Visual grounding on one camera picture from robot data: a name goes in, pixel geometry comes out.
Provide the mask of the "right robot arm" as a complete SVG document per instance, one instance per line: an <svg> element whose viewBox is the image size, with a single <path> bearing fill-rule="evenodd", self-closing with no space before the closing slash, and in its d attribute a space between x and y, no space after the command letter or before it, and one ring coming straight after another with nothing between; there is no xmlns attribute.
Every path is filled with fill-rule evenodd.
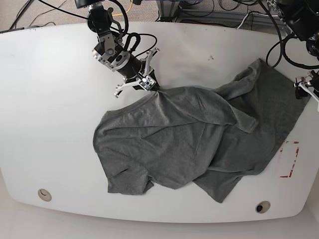
<svg viewBox="0 0 319 239"><path fill-rule="evenodd" d="M113 8L104 9L100 0L76 0L77 8L88 7L87 25L91 31L97 33L98 44L92 50L94 58L113 72L123 76L123 83L115 88L115 97L121 92L132 87L135 90L154 91L160 89L151 66L152 58L159 52L156 47L146 50L146 57L139 59L133 53L141 42L141 33L129 33L129 21L123 6L116 4L124 17L125 27L114 20Z"/></svg>

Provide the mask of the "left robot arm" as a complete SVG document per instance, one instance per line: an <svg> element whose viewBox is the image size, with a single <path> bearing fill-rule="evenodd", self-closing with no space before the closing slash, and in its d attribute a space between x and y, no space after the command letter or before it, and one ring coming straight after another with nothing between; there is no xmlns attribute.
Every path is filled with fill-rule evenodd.
<svg viewBox="0 0 319 239"><path fill-rule="evenodd" d="M291 39L306 43L307 52L319 57L319 2L317 0L268 0L267 4L291 31L274 46L280 45L280 57L291 65L309 70L306 76L296 77L294 83L297 99L311 96L319 100L319 66L305 65L291 60L286 54L286 45Z"/></svg>

